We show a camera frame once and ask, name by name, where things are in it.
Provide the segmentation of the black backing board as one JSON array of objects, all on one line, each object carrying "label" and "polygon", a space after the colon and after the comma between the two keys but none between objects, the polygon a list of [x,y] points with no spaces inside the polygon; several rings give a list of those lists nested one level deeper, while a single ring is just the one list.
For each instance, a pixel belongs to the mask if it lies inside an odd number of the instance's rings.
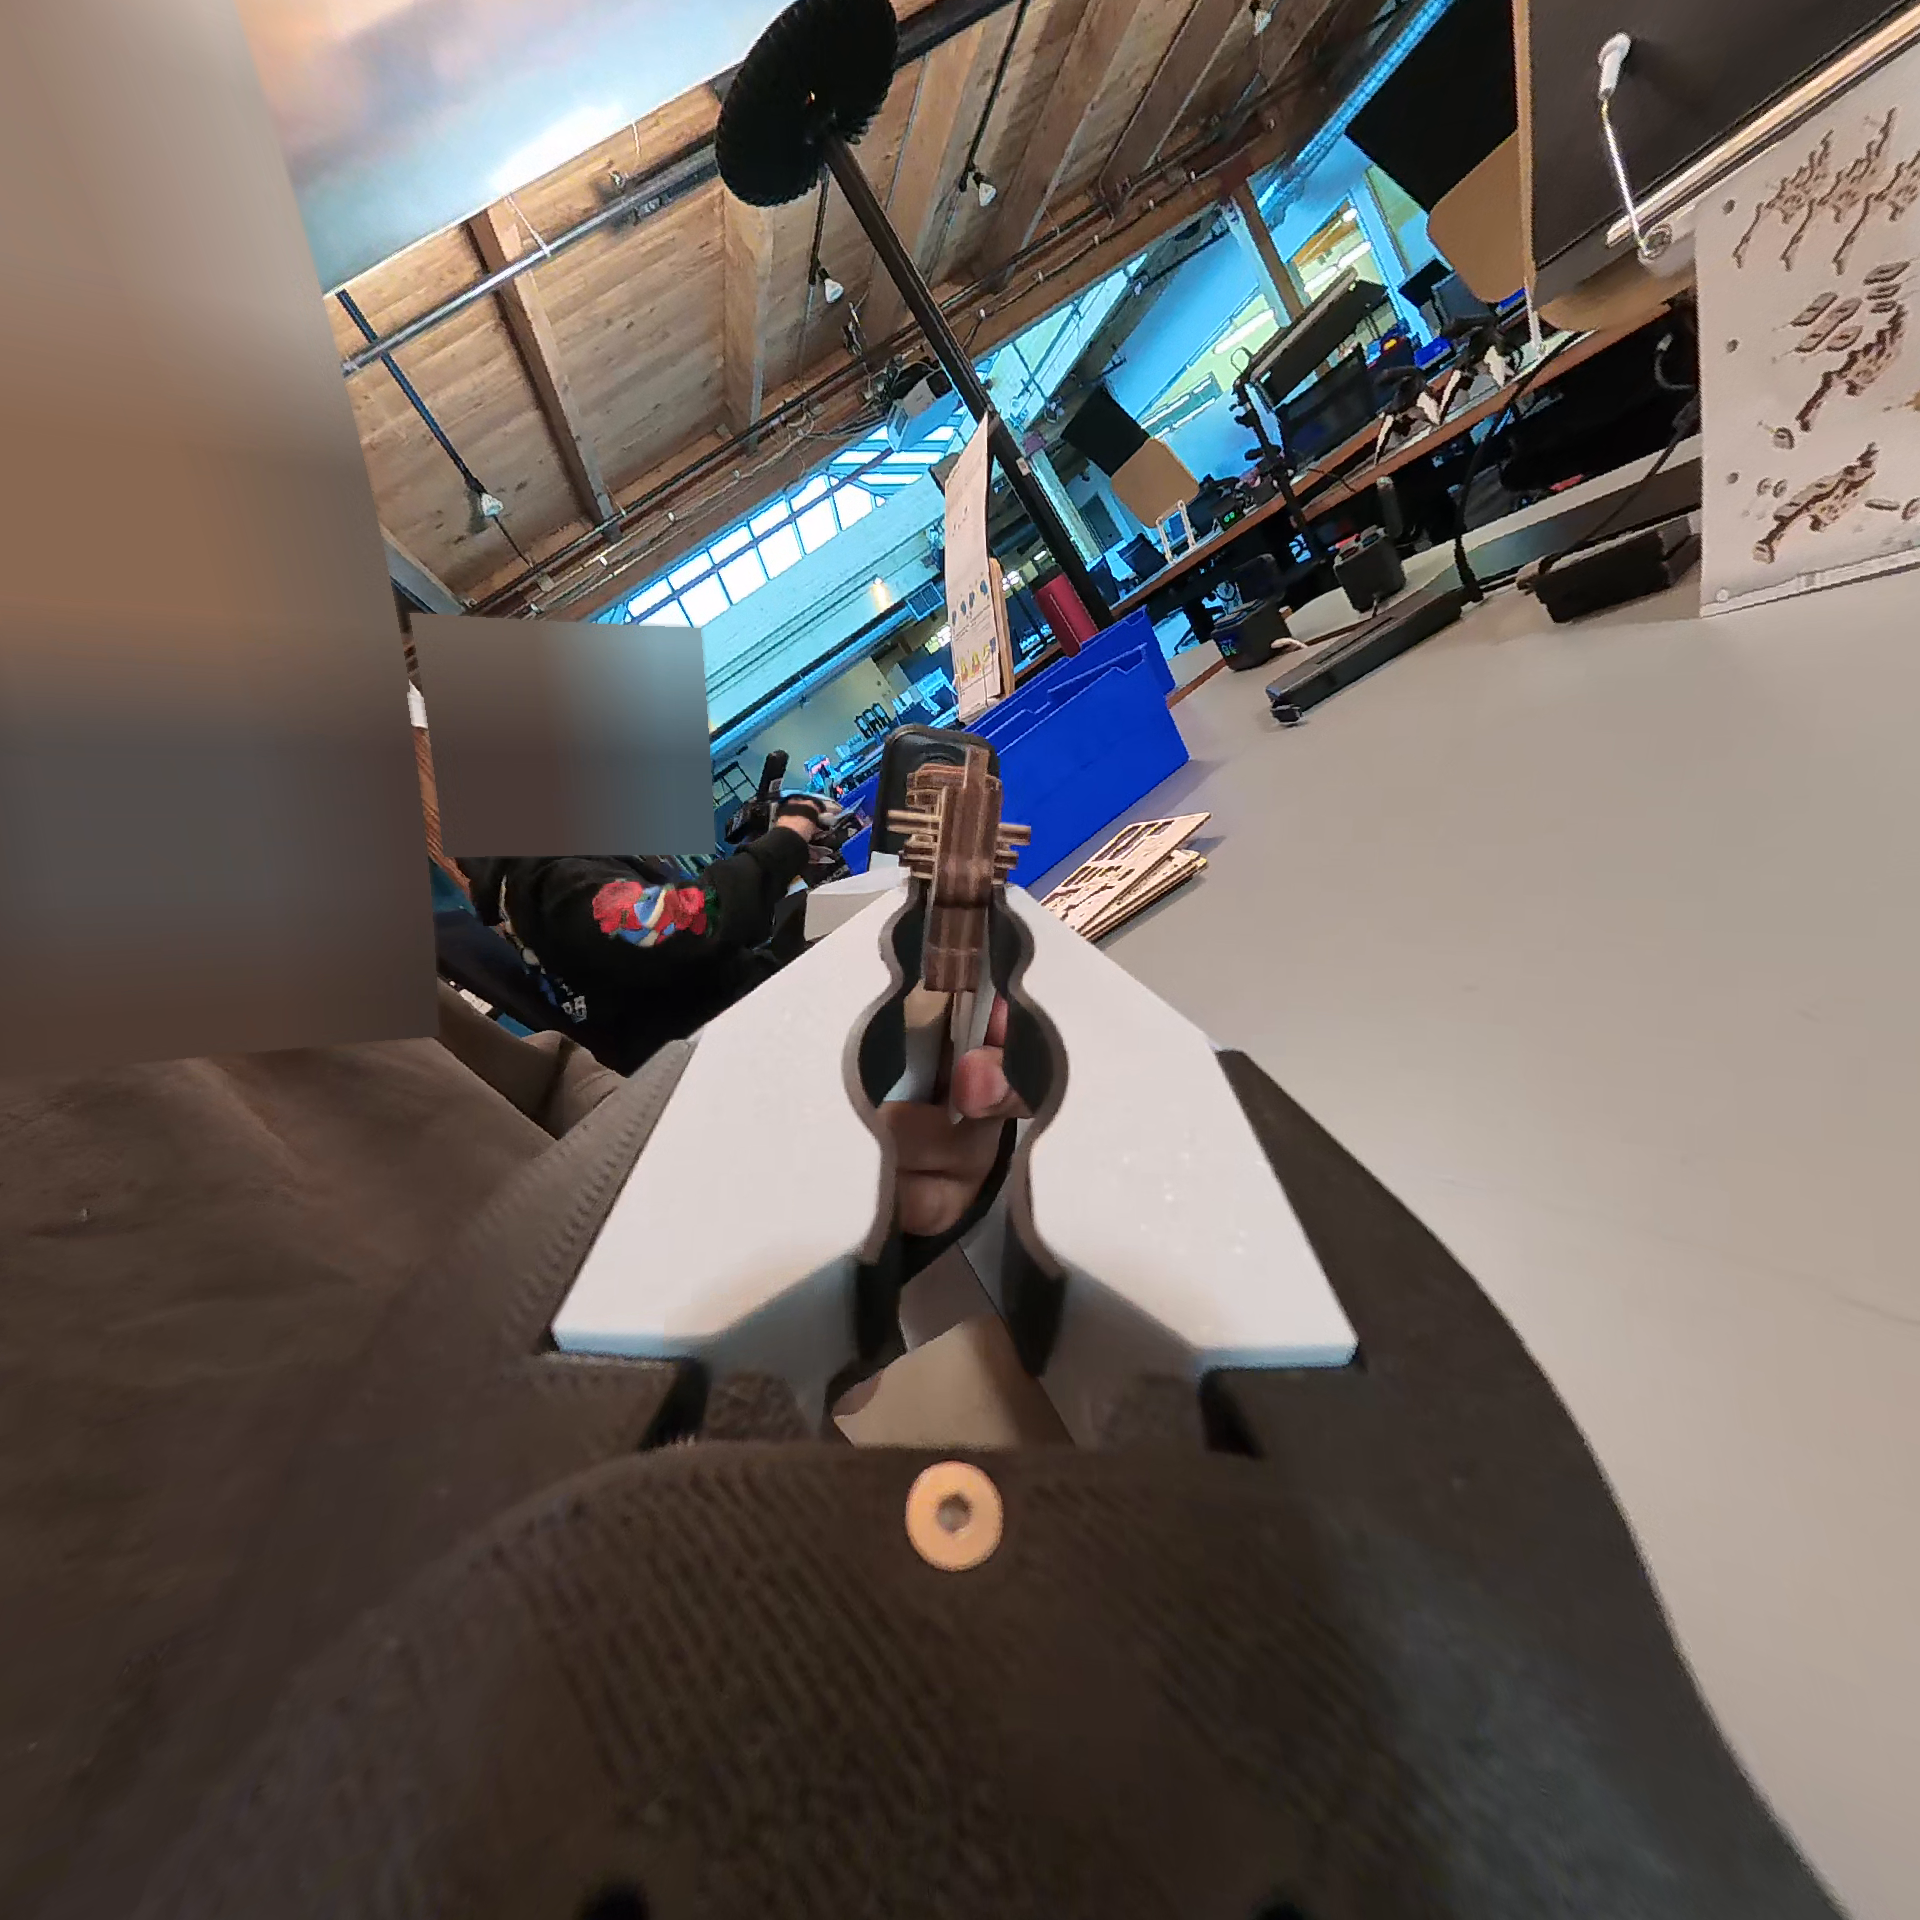
[{"label": "black backing board", "polygon": [[1511,5],[1531,299],[1594,327],[1691,269],[1701,197],[1916,46],[1916,3]]}]

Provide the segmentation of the grey desk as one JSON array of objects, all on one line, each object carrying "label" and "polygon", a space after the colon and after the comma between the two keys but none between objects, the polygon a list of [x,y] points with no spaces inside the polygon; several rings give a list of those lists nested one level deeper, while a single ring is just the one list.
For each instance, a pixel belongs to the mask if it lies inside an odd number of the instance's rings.
[{"label": "grey desk", "polygon": [[1464,1263],[1812,1866],[1916,1915],[1916,570],[1173,713],[1209,866],[1107,953]]}]

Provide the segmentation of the person's left hand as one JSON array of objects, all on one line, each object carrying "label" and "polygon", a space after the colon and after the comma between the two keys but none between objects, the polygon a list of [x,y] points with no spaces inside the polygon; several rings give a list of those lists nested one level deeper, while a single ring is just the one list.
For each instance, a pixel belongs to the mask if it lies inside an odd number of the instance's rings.
[{"label": "person's left hand", "polygon": [[894,1152],[894,1211],[902,1235],[957,1230],[981,1197],[1015,1120],[1030,1115],[1004,1067],[1004,1005],[981,1045],[957,1054],[947,1090],[930,1101],[887,1101],[879,1116]]}]

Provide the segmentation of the large black screen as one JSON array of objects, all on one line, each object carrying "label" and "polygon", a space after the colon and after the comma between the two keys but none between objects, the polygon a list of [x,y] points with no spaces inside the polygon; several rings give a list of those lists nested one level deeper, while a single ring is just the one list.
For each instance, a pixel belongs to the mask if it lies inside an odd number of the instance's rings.
[{"label": "large black screen", "polygon": [[1511,14],[1509,1],[1452,1],[1345,129],[1422,210],[1516,127]]}]

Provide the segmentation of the stack of wooden puzzle sheets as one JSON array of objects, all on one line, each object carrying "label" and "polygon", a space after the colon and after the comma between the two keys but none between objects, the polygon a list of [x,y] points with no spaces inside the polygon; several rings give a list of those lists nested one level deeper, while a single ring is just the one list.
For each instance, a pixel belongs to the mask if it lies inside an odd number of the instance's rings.
[{"label": "stack of wooden puzzle sheets", "polygon": [[1043,907],[1075,934],[1098,941],[1187,885],[1205,866],[1202,851],[1173,847],[1102,887],[1092,885],[1092,868],[1087,866],[1043,896]]}]

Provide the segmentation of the black light panel stand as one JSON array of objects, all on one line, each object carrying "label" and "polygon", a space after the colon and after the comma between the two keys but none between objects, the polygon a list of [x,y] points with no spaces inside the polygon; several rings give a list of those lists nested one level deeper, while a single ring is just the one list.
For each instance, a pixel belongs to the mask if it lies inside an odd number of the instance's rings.
[{"label": "black light panel stand", "polygon": [[[1424,367],[1405,331],[1390,329],[1371,342],[1358,338],[1362,323],[1377,318],[1386,306],[1388,295],[1381,282],[1354,269],[1343,269],[1234,378],[1232,416],[1254,436],[1254,446],[1249,449],[1254,474],[1264,483],[1271,483],[1279,495],[1292,491],[1292,472],[1322,461],[1347,440],[1345,436],[1313,461],[1292,459],[1283,440],[1283,400],[1300,395],[1303,387],[1332,370],[1345,351],[1362,348],[1373,367],[1379,410],[1360,429],[1377,429],[1377,449],[1401,444],[1447,419],[1456,399],[1471,387],[1475,370],[1456,346],[1441,346],[1437,361]],[[1328,540],[1313,521],[1301,523],[1292,515],[1286,517],[1292,527],[1288,542],[1303,547],[1307,581],[1315,587],[1330,587],[1333,572]]]}]

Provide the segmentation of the black pole round disc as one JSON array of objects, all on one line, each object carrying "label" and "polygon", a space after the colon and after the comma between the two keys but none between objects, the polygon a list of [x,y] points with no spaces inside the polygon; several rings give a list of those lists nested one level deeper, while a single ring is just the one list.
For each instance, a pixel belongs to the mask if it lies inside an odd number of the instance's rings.
[{"label": "black pole round disc", "polygon": [[772,208],[836,180],[876,259],[972,414],[977,440],[1006,472],[1072,593],[1106,628],[1113,610],[1068,536],[1028,457],[996,416],[972,351],[959,344],[925,276],[853,156],[894,76],[898,20],[887,1],[796,1],[755,37],[717,110],[717,174],[742,205]]}]

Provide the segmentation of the white display board wooden parts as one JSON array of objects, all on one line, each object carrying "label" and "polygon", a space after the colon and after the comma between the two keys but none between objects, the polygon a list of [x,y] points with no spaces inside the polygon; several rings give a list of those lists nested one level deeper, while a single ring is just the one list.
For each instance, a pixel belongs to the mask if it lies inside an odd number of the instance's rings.
[{"label": "white display board wooden parts", "polygon": [[1918,563],[1918,48],[1697,205],[1707,612]]}]

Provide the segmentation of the brown wooden model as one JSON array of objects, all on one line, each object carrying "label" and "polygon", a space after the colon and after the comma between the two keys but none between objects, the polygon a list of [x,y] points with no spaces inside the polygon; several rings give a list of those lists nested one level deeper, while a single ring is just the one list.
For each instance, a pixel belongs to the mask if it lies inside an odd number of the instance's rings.
[{"label": "brown wooden model", "polygon": [[992,986],[992,911],[1030,830],[1002,815],[1002,781],[974,749],[962,766],[932,762],[911,781],[910,804],[894,815],[904,832],[894,851],[908,875],[915,956],[900,958],[904,992],[896,1024],[900,1066],[887,1101],[930,1101],[947,1090],[949,1066],[966,1052],[966,994]]}]

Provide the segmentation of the blue plastic bin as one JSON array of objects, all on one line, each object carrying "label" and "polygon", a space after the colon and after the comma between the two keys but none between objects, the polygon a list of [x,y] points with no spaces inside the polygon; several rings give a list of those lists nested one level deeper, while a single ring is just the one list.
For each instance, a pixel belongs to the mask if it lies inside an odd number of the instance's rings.
[{"label": "blue plastic bin", "polygon": [[1011,872],[1036,892],[1064,856],[1188,758],[1166,706],[1160,640],[1138,610],[1058,659],[974,725],[998,758],[1002,813],[1030,828]]}]

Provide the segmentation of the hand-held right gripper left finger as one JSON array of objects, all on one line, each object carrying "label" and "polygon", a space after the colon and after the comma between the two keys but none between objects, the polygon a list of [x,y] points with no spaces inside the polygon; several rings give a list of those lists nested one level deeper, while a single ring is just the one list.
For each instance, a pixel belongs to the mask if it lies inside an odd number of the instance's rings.
[{"label": "hand-held right gripper left finger", "polygon": [[876,1105],[910,1084],[906,905],[904,887],[868,892],[702,1028],[553,1314],[561,1352],[780,1378],[823,1420],[893,1220]]}]

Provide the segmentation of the long wooden table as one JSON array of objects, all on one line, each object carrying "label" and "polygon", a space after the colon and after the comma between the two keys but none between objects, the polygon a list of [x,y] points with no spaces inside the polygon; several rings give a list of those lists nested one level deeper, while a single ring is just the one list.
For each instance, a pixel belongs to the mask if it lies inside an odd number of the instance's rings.
[{"label": "long wooden table", "polygon": [[1247,538],[1254,532],[1254,529],[1260,529],[1266,521],[1292,515],[1301,523],[1311,523],[1315,515],[1354,498],[1366,487],[1375,483],[1379,478],[1396,472],[1399,466],[1439,455],[1450,442],[1460,436],[1469,436],[1482,423],[1497,419],[1505,408],[1518,404],[1518,400],[1522,400],[1535,387],[1543,387],[1552,380],[1567,376],[1571,368],[1580,367],[1597,351],[1614,348],[1622,338],[1627,338],[1644,325],[1654,323],[1654,319],[1663,316],[1671,306],[1688,299],[1691,299],[1690,291],[1671,293],[1658,299],[1652,306],[1631,314],[1627,319],[1590,331],[1569,333],[1556,338],[1541,351],[1529,370],[1524,370],[1518,378],[1509,380],[1488,395],[1469,402],[1462,410],[1452,414],[1452,417],[1409,436],[1401,444],[1377,449],[1377,429],[1366,427],[1356,431],[1322,461],[1311,466],[1300,466],[1292,472],[1292,491],[1288,495],[1277,495],[1264,500],[1256,508],[1247,510],[1237,519],[1215,530],[1205,540],[1200,540],[1185,553],[1166,563],[1160,570],[1143,585],[1121,596],[1113,604],[1113,617],[1121,617],[1147,606],[1153,596],[1170,595],[1177,583],[1187,579],[1187,576],[1202,572],[1205,566],[1222,563],[1224,553],[1230,551],[1236,540]]}]

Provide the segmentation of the computer monitor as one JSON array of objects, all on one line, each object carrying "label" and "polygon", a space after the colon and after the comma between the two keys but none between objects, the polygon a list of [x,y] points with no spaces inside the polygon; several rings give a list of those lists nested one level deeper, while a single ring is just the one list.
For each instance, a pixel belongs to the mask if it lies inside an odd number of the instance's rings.
[{"label": "computer monitor", "polygon": [[1283,440],[1296,461],[1313,461],[1377,416],[1373,367],[1366,350],[1345,351],[1300,395],[1283,400]]}]

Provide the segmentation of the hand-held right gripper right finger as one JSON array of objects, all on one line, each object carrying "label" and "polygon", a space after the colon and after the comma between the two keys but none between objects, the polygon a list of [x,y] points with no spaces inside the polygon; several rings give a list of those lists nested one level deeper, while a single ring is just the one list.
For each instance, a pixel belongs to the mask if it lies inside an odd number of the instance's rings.
[{"label": "hand-held right gripper right finger", "polygon": [[1011,885],[992,922],[1030,1118],[968,1254],[1068,1435],[1143,1378],[1337,1369],[1356,1329],[1205,1032]]}]

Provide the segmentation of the printed instruction board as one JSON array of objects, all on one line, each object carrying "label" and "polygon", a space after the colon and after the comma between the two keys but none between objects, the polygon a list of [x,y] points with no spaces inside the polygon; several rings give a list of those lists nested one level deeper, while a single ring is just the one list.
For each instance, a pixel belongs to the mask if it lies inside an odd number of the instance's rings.
[{"label": "printed instruction board", "polygon": [[1002,570],[989,540],[994,412],[987,412],[957,455],[942,495],[942,576],[955,717],[970,726],[1013,691],[1011,628]]}]

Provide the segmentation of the black power adapter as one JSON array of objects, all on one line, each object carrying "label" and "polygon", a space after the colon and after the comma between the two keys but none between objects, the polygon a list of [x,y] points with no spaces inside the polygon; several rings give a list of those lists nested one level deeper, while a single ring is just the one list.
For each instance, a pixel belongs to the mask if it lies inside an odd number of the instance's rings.
[{"label": "black power adapter", "polygon": [[1671,515],[1552,563],[1528,563],[1518,585],[1552,623],[1569,623],[1665,591],[1691,572],[1699,546],[1693,517]]}]

